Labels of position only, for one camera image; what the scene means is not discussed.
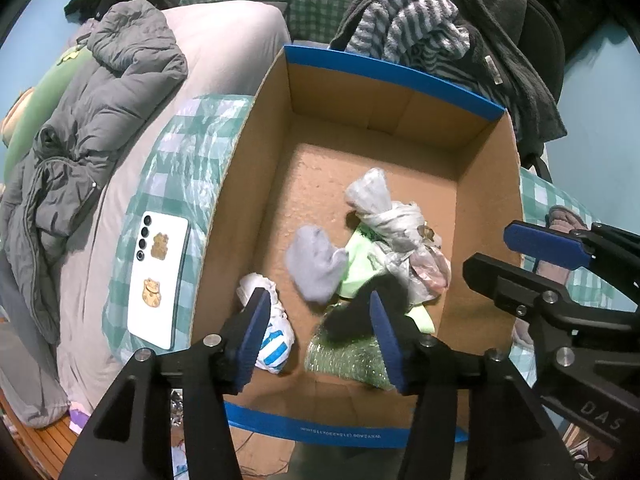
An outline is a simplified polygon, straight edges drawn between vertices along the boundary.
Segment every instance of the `striped towel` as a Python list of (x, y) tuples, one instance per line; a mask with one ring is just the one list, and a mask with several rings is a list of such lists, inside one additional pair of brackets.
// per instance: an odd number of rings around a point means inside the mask
[(457, 16), (450, 0), (374, 0), (345, 50), (429, 73), (502, 105), (519, 139), (518, 109), (500, 91), (500, 74), (489, 87), (456, 66), (471, 47), (468, 30), (455, 23)]

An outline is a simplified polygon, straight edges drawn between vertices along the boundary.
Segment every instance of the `lucky cat sticker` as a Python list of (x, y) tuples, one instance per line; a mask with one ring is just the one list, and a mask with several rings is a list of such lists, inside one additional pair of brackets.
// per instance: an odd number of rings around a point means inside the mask
[(156, 307), (160, 305), (162, 296), (160, 295), (160, 282), (156, 282), (151, 278), (145, 280), (145, 285), (142, 289), (142, 301), (148, 306)]
[(169, 235), (158, 233), (154, 236), (154, 244), (151, 246), (151, 257), (158, 260), (164, 260), (167, 252), (167, 242), (169, 241)]

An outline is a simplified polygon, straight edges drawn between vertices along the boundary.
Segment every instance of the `white plastic bag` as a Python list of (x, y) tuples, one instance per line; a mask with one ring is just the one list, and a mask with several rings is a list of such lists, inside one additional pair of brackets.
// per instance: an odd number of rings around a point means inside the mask
[(442, 239), (426, 228), (417, 204), (391, 200), (383, 170), (367, 171), (344, 196), (358, 218), (384, 240), (374, 243), (371, 257), (407, 286), (410, 304), (433, 300), (446, 290), (451, 266), (440, 251)]

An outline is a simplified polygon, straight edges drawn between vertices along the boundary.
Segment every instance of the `blue and white plastic bag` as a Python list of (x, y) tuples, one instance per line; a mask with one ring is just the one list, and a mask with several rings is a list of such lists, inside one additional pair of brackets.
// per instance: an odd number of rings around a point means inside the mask
[(287, 319), (287, 313), (284, 311), (280, 300), (278, 300), (276, 284), (263, 275), (252, 272), (240, 280), (236, 294), (242, 306), (246, 306), (254, 290), (259, 286), (269, 291), (271, 297), (271, 317), (267, 331), (264, 333), (262, 346), (258, 352), (258, 359), (255, 365), (272, 374), (279, 374), (287, 362), (296, 337), (293, 333), (291, 323)]

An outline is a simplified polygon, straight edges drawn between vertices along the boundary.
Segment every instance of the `smartphone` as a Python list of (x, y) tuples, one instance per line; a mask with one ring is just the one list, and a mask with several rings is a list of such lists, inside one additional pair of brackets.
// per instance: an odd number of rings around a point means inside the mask
[(174, 341), (175, 304), (189, 235), (189, 221), (146, 211), (131, 266), (127, 329), (162, 349)]

